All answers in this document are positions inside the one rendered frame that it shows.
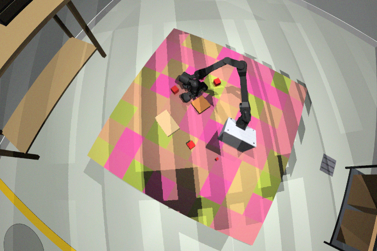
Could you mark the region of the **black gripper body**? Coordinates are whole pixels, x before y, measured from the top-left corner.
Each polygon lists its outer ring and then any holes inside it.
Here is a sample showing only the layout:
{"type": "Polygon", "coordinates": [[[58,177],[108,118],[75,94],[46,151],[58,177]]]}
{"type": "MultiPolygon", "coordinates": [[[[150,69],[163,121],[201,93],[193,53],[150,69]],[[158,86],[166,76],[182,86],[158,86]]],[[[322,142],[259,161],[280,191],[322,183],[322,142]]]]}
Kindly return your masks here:
{"type": "Polygon", "coordinates": [[[207,90],[207,89],[208,89],[208,86],[207,86],[204,82],[201,82],[201,83],[203,83],[202,88],[199,88],[198,90],[192,90],[192,89],[191,89],[191,86],[190,86],[190,92],[189,92],[189,93],[183,93],[183,94],[181,95],[181,98],[182,98],[185,102],[188,102],[188,101],[191,100],[190,96],[193,98],[193,97],[195,97],[197,94],[199,94],[201,90],[204,90],[204,91],[207,90]]]}

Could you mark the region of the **tan bar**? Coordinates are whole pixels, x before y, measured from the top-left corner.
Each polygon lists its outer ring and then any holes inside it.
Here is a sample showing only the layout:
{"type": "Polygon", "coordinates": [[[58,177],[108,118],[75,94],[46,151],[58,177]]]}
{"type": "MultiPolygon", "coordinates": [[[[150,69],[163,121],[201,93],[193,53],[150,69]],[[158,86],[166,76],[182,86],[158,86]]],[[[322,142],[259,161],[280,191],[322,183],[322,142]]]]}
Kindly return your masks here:
{"type": "Polygon", "coordinates": [[[177,125],[177,123],[174,121],[167,110],[157,115],[155,119],[157,120],[158,124],[165,132],[167,137],[171,136],[173,133],[180,129],[180,127],[177,125]]]}

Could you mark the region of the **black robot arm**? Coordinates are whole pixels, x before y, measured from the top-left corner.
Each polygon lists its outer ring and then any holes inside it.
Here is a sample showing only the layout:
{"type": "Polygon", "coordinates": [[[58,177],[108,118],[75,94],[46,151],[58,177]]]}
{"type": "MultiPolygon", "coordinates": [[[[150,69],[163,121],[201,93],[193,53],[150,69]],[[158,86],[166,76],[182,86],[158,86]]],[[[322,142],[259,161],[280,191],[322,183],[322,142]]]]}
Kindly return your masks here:
{"type": "Polygon", "coordinates": [[[207,76],[210,72],[215,71],[222,66],[229,64],[233,67],[237,68],[237,72],[240,78],[240,88],[241,88],[241,96],[242,96],[242,103],[240,103],[240,112],[241,117],[237,119],[236,126],[246,130],[248,123],[251,121],[251,113],[250,113],[250,104],[248,100],[248,88],[247,88],[247,62],[241,60],[234,60],[229,57],[225,57],[222,60],[208,66],[207,68],[197,70],[194,72],[193,75],[188,74],[187,72],[183,72],[179,77],[179,81],[182,82],[182,86],[190,90],[190,86],[192,90],[198,90],[202,88],[203,83],[199,81],[199,79],[203,79],[207,76]],[[195,78],[195,79],[194,79],[195,78]]]}

